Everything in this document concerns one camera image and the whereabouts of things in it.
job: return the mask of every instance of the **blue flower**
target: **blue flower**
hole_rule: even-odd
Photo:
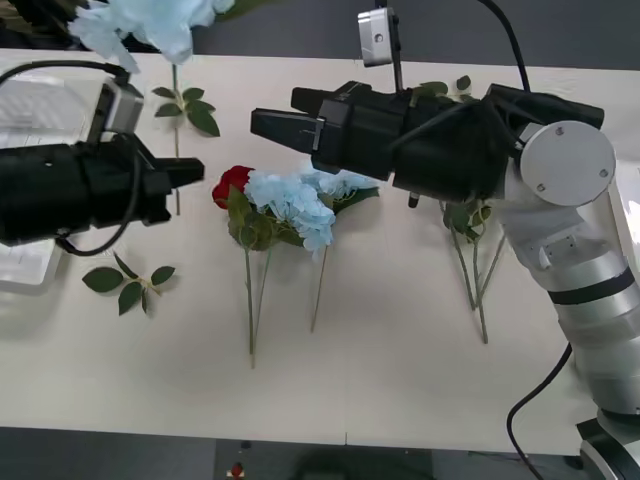
[[[116,56],[125,69],[139,72],[133,56],[122,45],[129,34],[156,47],[171,63],[182,64],[193,53],[191,27],[208,26],[235,0],[89,0],[78,7],[69,32],[104,58]]]
[[[314,258],[322,247],[333,242],[331,226],[336,216],[311,185],[302,183],[299,175],[269,175],[254,170],[249,173],[244,192],[258,210],[269,208],[278,220],[291,225]]]
[[[378,183],[369,177],[346,170],[333,175],[314,169],[311,163],[305,167],[300,178],[303,183],[311,185],[318,193],[325,193],[333,198],[346,197],[357,190],[378,186]]]

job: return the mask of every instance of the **white table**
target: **white table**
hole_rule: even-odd
[[[93,56],[3,50],[2,57],[6,67]],[[148,94],[138,134],[156,155],[171,156],[168,123],[153,119],[161,100],[150,95],[170,85],[171,68],[159,56],[137,58],[143,73],[133,81]],[[313,335],[311,279],[319,267],[294,248],[274,253],[257,368],[249,365],[243,254],[210,190],[235,164],[286,172],[302,160],[249,133],[253,108],[287,109],[296,86],[333,89],[355,79],[390,91],[389,69],[197,57],[181,72],[183,86],[204,88],[217,107],[222,137],[205,139],[185,127],[182,154],[206,164],[206,180],[183,189],[182,216],[154,228],[136,225],[117,247],[138,272],[170,264],[179,280],[154,299],[152,319],[139,309],[118,317],[115,297],[82,284],[84,273],[111,262],[105,258],[65,257],[44,296],[0,294],[0,425],[511,450],[509,408],[546,376],[566,343],[547,295],[508,249],[486,299],[490,343],[483,345],[437,204],[423,199],[410,210],[406,193],[389,186],[380,200],[339,219]],[[515,68],[405,65],[407,85],[464,74],[479,96],[490,82],[518,85]],[[638,148],[640,74],[531,68],[530,76],[536,90],[605,108],[605,131],[619,155]],[[616,242],[606,198],[595,216]],[[109,233],[86,234],[83,245]],[[499,233],[492,235],[490,250]],[[528,452],[575,454],[574,425],[595,411],[568,367],[519,415],[516,433]]]

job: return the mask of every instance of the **red rose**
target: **red rose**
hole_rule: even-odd
[[[216,185],[212,193],[213,201],[216,202],[216,205],[225,210],[227,209],[227,199],[232,185],[244,193],[244,187],[249,182],[249,172],[252,170],[254,169],[236,165],[224,172],[220,178],[220,183]]]

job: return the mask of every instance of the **silver robot arm segment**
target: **silver robot arm segment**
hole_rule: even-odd
[[[577,210],[613,179],[613,147],[576,122],[530,125],[523,137],[496,213],[518,260],[549,293],[601,409],[578,426],[587,468],[595,478],[640,478],[640,287],[624,256]]]

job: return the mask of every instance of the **flower stem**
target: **flower stem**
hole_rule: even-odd
[[[264,274],[262,275],[262,285],[260,286],[260,297],[258,298],[258,316],[256,318],[256,333],[255,343],[258,343],[258,329],[260,328],[260,313],[262,312],[262,297],[264,296],[264,286],[267,283],[267,272],[269,271],[269,264],[271,263],[271,249],[267,252],[267,263],[264,266]]]
[[[480,293],[480,271],[478,270],[478,246],[480,238],[473,242],[473,279],[476,284],[476,302],[478,310],[480,310],[480,324],[482,325],[482,341],[489,343],[489,335],[487,333],[487,322],[484,318],[484,306],[482,305],[482,294]]]
[[[484,283],[482,284],[482,290],[480,291],[480,298],[484,298],[484,294],[487,291],[487,288],[489,287],[489,280],[491,280],[491,276],[493,275],[493,271],[496,269],[496,265],[498,264],[498,260],[500,259],[500,255],[502,254],[502,249],[504,248],[504,244],[507,240],[507,236],[506,235],[502,235],[502,238],[500,239],[500,243],[498,244],[498,249],[496,250],[496,254],[493,257],[493,261],[491,262],[491,268],[489,268],[489,273],[487,274],[487,278],[485,278]]]
[[[251,264],[249,262],[249,249],[244,249],[244,263],[247,269],[247,302],[249,305],[249,355],[251,355],[251,368],[256,368],[255,338],[253,329],[253,296],[251,294]]]
[[[482,232],[478,238],[473,242],[473,280],[476,284],[476,304],[478,306],[478,310],[480,311],[480,325],[482,326],[482,341],[484,344],[489,343],[489,334],[487,333],[487,322],[484,317],[484,305],[482,304],[482,287],[480,280],[480,269],[478,268],[478,250],[480,246],[480,240],[484,236],[487,231],[486,218],[482,217],[482,205],[480,205],[480,209],[478,210],[478,214],[480,215],[480,220],[482,220]]]
[[[444,215],[446,211],[444,202],[438,202],[440,205],[440,211]],[[467,298],[469,299],[469,305],[471,308],[474,308],[475,302],[473,300],[473,291],[471,290],[471,281],[469,280],[469,270],[467,269],[467,263],[464,261],[464,255],[462,254],[462,249],[460,248],[460,242],[458,240],[458,235],[453,228],[453,225],[449,228],[451,232],[451,238],[453,239],[453,246],[458,254],[458,260],[460,261],[460,266],[462,267],[462,275],[464,276],[464,283],[467,288]]]
[[[180,99],[180,91],[178,90],[178,66],[176,64],[171,65],[171,76],[173,77],[173,93],[176,95],[176,99]],[[178,122],[173,125],[173,142],[175,147],[176,161],[180,160],[180,132],[178,128]],[[176,215],[180,216],[180,190],[176,188]]]
[[[320,284],[318,285],[318,296],[316,297],[316,308],[313,311],[313,318],[311,320],[311,333],[316,328],[316,320],[318,319],[318,307],[320,307],[320,294],[322,292],[322,279],[324,278],[324,266],[327,263],[327,253],[329,252],[329,247],[325,247],[324,249],[324,257],[322,259],[322,270],[320,271]]]

